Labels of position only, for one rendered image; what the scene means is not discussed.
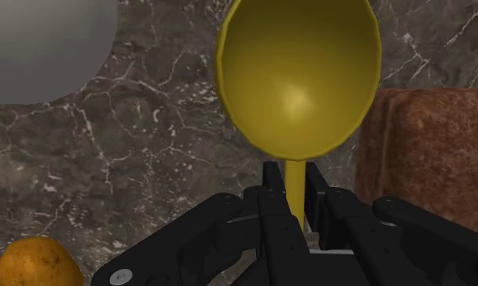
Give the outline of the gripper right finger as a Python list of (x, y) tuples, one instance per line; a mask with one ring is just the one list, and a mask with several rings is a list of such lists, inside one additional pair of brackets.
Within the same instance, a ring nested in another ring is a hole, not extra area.
[(478, 286), (478, 233), (396, 197), (372, 205), (306, 165), (306, 219), (350, 286)]

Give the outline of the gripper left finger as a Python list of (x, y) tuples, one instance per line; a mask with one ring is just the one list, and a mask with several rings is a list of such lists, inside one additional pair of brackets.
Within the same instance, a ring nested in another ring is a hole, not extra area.
[(91, 286), (208, 286), (244, 251), (232, 286), (310, 286), (310, 252), (290, 214), (276, 162), (242, 197), (217, 193), (102, 266)]

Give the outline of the yellow spoon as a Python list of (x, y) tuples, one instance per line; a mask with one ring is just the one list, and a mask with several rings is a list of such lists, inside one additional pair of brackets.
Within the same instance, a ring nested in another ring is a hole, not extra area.
[(306, 161), (362, 123), (381, 56), (369, 0), (232, 0), (216, 38), (215, 90), (246, 140), (285, 161), (286, 197), (298, 220)]

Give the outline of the brown bread loaf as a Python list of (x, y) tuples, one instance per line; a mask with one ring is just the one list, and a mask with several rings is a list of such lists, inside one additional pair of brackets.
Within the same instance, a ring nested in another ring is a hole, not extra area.
[(360, 127), (354, 191), (478, 232), (478, 88), (379, 90)]

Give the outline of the yellow-brown potato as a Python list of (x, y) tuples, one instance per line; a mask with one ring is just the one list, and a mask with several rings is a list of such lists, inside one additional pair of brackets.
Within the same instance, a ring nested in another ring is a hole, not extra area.
[(60, 243), (37, 236), (7, 246), (0, 257), (0, 286), (84, 286), (84, 279)]

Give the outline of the grey round plate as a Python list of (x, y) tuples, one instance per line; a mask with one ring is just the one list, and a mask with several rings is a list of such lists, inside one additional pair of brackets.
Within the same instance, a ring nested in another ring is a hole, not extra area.
[(118, 0), (0, 0), (0, 104), (82, 88), (111, 52)]

